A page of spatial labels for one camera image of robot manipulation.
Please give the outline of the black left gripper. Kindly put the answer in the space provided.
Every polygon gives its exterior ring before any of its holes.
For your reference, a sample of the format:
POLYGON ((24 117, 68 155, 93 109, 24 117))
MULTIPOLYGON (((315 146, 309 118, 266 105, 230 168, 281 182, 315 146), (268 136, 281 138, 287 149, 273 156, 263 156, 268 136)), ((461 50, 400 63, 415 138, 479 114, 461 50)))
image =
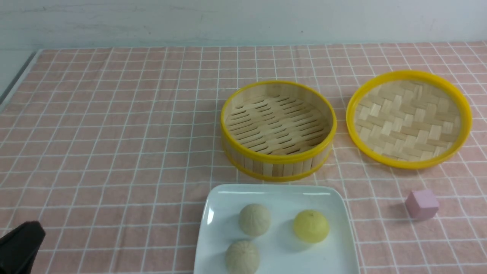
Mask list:
POLYGON ((0 239, 0 273, 30 274, 46 232, 38 221, 26 221, 0 239))

